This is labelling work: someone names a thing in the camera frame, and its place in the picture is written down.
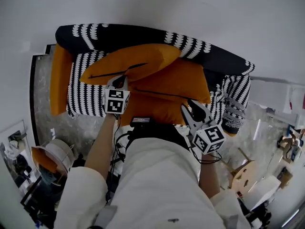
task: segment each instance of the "marble floor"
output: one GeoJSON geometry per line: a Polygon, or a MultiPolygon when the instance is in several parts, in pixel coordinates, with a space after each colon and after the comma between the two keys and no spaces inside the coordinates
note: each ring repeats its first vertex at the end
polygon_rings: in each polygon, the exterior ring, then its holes
{"type": "MultiPolygon", "coordinates": [[[[75,150],[86,156],[102,125],[103,118],[80,115],[71,119],[67,113],[52,116],[50,112],[50,80],[54,47],[49,55],[39,57],[36,62],[34,77],[34,110],[40,144],[52,139],[51,129],[54,128],[56,138],[69,145],[74,144],[75,150]]],[[[220,153],[223,160],[233,168],[240,166],[245,158],[238,151],[240,147],[252,159],[257,161],[257,178],[265,176],[269,170],[271,159],[276,151],[277,139],[286,131],[287,124],[268,117],[260,106],[249,103],[244,125],[235,137],[227,136],[227,141],[220,153]]],[[[182,134],[185,128],[178,130],[182,134]]],[[[229,172],[221,162],[217,163],[217,171],[222,187],[228,186],[229,172]]]]}

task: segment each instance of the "black and white patterned fabric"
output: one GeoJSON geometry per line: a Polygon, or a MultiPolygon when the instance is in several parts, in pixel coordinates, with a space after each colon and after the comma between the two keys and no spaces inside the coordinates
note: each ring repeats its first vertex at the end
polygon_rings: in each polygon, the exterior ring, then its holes
{"type": "Polygon", "coordinates": [[[148,43],[163,43],[180,49],[180,57],[201,64],[205,69],[225,75],[246,75],[255,65],[231,52],[199,39],[169,31],[119,24],[78,24],[61,26],[57,43],[70,53],[94,50],[113,52],[148,43]]]}
{"type": "Polygon", "coordinates": [[[237,134],[243,125],[250,91],[250,76],[225,75],[221,84],[210,91],[211,104],[204,104],[224,131],[237,134]]]}
{"type": "Polygon", "coordinates": [[[180,49],[181,58],[203,66],[211,95],[211,104],[205,106],[224,131],[236,134],[243,124],[250,90],[249,73],[255,65],[233,53],[185,35],[132,25],[67,25],[60,26],[55,36],[57,43],[75,57],[68,88],[67,112],[71,117],[105,116],[101,102],[105,86],[79,81],[85,69],[101,59],[104,52],[163,43],[180,49]]]}
{"type": "Polygon", "coordinates": [[[103,51],[79,53],[72,63],[67,104],[67,113],[70,117],[75,117],[76,114],[106,116],[102,107],[105,86],[80,82],[84,71],[104,55],[103,51]]]}

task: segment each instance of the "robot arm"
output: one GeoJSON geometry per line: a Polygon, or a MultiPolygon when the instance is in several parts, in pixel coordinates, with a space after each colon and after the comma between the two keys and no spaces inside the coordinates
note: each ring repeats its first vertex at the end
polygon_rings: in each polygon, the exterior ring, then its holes
{"type": "Polygon", "coordinates": [[[198,147],[206,155],[217,151],[225,141],[225,134],[212,118],[210,111],[194,100],[188,100],[192,113],[187,106],[181,105],[181,113],[185,123],[189,126],[188,138],[193,147],[198,147]]]}
{"type": "Polygon", "coordinates": [[[123,114],[129,101],[127,76],[119,75],[107,82],[105,95],[102,97],[102,105],[107,114],[114,114],[116,119],[123,114]]]}

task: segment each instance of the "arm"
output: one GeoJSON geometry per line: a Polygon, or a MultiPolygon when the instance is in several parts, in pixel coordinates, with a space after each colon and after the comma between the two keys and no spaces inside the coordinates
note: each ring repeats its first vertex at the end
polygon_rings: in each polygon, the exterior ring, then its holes
{"type": "MultiPolygon", "coordinates": [[[[213,161],[214,157],[210,155],[202,155],[202,160],[213,161]]],[[[201,165],[199,187],[208,196],[208,198],[212,198],[220,192],[218,176],[214,164],[201,165]]]]}
{"type": "Polygon", "coordinates": [[[85,163],[85,167],[96,170],[105,180],[107,179],[112,153],[114,122],[114,115],[107,114],[85,163]]]}

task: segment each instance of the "armrest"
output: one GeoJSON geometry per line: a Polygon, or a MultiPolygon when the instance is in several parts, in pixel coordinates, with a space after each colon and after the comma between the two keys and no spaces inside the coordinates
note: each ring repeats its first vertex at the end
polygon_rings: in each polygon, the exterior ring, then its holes
{"type": "Polygon", "coordinates": [[[56,44],[50,86],[52,115],[59,115],[66,111],[72,62],[72,55],[56,44]]]}
{"type": "Polygon", "coordinates": [[[228,84],[225,84],[228,96],[222,127],[228,135],[235,136],[244,123],[251,80],[249,74],[246,74],[231,76],[230,80],[227,78],[226,81],[228,81],[228,84]]]}
{"type": "Polygon", "coordinates": [[[92,52],[93,42],[88,32],[88,24],[62,25],[55,32],[56,42],[73,56],[79,53],[92,52]]]}

